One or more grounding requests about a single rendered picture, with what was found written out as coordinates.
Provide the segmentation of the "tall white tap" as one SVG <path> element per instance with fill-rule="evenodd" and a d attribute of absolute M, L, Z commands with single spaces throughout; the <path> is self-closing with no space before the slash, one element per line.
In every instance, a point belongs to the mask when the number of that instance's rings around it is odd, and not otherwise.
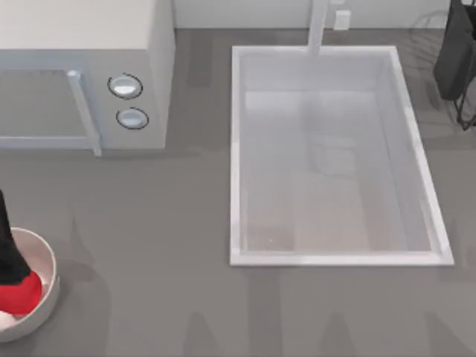
<path fill-rule="evenodd" d="M 319 53 L 328 8 L 329 0 L 312 0 L 311 2 L 308 43 L 306 46 L 307 52 L 310 55 L 317 55 Z"/>

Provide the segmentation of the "pale microwave oven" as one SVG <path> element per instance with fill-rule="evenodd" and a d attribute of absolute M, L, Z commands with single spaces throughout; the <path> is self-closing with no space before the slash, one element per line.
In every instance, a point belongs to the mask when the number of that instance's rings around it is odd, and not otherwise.
<path fill-rule="evenodd" d="M 106 150 L 160 150 L 167 140 L 176 41 L 172 0 L 0 0 L 0 70 L 78 70 Z M 144 90 L 123 100 L 110 77 L 136 76 Z M 116 121 L 135 107 L 141 130 Z"/>

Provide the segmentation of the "white sink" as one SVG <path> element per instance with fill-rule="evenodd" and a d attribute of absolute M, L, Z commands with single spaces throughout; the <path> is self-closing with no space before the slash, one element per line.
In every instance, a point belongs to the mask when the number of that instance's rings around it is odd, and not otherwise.
<path fill-rule="evenodd" d="M 232 266 L 452 266 L 392 45 L 235 46 Z"/>

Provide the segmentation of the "red round fruit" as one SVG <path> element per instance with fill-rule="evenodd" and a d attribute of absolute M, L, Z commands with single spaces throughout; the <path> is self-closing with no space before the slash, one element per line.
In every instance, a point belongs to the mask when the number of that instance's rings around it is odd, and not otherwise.
<path fill-rule="evenodd" d="M 0 311 L 11 315 L 30 314 L 42 299 L 42 281 L 31 271 L 20 283 L 0 284 Z"/>

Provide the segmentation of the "large round microwave knob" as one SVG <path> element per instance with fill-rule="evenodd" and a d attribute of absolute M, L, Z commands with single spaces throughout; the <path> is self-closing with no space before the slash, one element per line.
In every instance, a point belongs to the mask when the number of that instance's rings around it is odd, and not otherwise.
<path fill-rule="evenodd" d="M 114 96 L 123 100 L 139 97 L 144 90 L 142 82 L 136 76 L 127 73 L 110 77 L 107 87 Z"/>

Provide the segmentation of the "small round microwave knob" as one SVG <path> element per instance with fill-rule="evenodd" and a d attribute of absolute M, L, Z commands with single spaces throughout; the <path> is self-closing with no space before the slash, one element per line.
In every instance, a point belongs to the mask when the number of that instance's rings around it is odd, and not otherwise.
<path fill-rule="evenodd" d="M 149 116 L 142 109 L 130 107 L 115 115 L 116 121 L 128 130 L 141 130 L 149 124 Z"/>

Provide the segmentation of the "pale round bowl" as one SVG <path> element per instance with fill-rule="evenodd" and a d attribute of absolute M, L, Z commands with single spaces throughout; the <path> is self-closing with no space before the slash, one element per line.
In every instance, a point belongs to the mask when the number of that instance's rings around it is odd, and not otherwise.
<path fill-rule="evenodd" d="M 39 275 L 43 292 L 41 300 L 30 314 L 11 318 L 8 323 L 0 322 L 0 344 L 17 341 L 40 328 L 50 318 L 60 295 L 57 259 L 48 242 L 25 228 L 13 227 L 11 231 L 26 262 Z"/>

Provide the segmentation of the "white wall socket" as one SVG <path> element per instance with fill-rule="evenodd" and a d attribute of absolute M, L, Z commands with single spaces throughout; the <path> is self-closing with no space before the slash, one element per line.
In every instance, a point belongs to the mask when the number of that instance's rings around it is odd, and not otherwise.
<path fill-rule="evenodd" d="M 333 30 L 344 31 L 350 29 L 351 23 L 351 11 L 350 10 L 337 10 L 335 12 L 335 21 Z"/>

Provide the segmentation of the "microwave glass door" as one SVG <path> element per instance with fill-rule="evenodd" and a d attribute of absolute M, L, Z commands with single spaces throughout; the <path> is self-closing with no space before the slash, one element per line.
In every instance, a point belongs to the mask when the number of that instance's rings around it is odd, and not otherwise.
<path fill-rule="evenodd" d="M 0 149 L 92 151 L 67 71 L 0 70 Z"/>

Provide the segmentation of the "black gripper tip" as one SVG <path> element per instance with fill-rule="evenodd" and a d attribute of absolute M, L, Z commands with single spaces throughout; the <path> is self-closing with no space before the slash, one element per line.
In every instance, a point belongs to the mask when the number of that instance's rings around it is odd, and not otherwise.
<path fill-rule="evenodd" d="M 13 239 L 4 194 L 0 190 L 0 286 L 19 285 L 30 272 Z"/>

